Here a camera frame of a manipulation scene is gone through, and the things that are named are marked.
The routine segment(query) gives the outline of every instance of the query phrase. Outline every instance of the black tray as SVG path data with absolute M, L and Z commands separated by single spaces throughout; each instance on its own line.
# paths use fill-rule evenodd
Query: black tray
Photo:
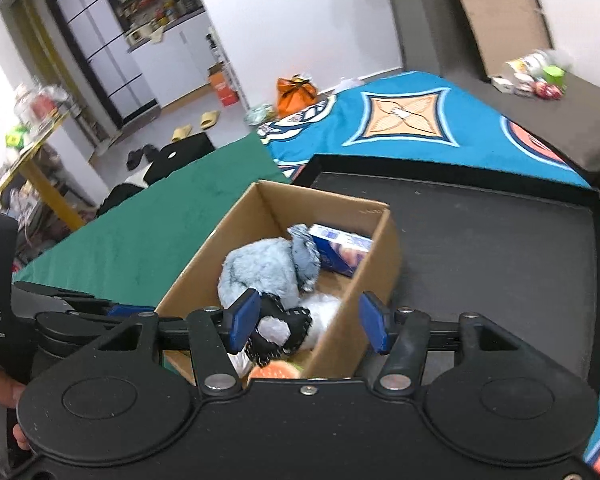
M 385 202 L 402 248 L 392 306 L 489 317 L 600 392 L 600 196 L 500 171 L 315 155 L 297 186 Z M 363 374 L 379 371 L 365 359 Z M 430 355 L 427 376 L 452 366 Z

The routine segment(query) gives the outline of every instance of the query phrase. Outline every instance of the door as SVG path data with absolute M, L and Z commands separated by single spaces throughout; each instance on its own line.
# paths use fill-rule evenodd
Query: door
M 85 78 L 121 128 L 157 103 L 108 0 L 46 0 Z
M 161 107 L 206 84 L 187 50 L 181 25 L 165 32 L 160 43 L 136 48 L 132 56 L 142 67 Z
M 211 27 L 211 21 L 206 12 L 203 12 L 182 23 L 180 27 L 182 28 L 184 40 L 193 62 L 202 75 L 207 76 L 208 70 L 216 64 L 216 59 L 211 53 L 209 42 L 206 40 L 206 35 L 209 34 L 209 27 Z

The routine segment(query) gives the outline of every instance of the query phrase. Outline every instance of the black cushion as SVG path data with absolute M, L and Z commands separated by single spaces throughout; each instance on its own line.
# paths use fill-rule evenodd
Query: black cushion
M 213 151 L 215 148 L 206 134 L 195 134 L 167 144 L 144 175 L 144 181 L 149 186 L 155 184 Z
M 140 193 L 143 189 L 144 188 L 142 187 L 136 186 L 136 184 L 129 184 L 128 182 L 118 184 L 111 190 L 109 196 L 107 196 L 102 203 L 100 209 L 98 209 L 98 212 L 96 213 L 96 217 L 104 215 L 104 213 L 119 206 L 127 198 L 131 198 L 133 195 Z

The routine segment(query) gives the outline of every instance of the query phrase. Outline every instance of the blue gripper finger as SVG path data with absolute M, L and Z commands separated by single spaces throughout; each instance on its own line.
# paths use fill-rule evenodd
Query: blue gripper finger
M 391 315 L 378 297 L 366 291 L 360 295 L 360 323 L 365 329 L 366 336 L 377 354 L 388 354 L 391 351 L 389 328 Z
M 248 288 L 224 311 L 222 327 L 228 333 L 229 354 L 237 354 L 247 344 L 260 319 L 260 295 Z

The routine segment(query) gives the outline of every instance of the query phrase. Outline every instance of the blue box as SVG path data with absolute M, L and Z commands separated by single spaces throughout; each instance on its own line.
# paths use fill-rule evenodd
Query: blue box
M 320 224 L 314 224 L 309 234 L 318 247 L 321 268 L 348 277 L 353 276 L 371 249 L 370 238 Z

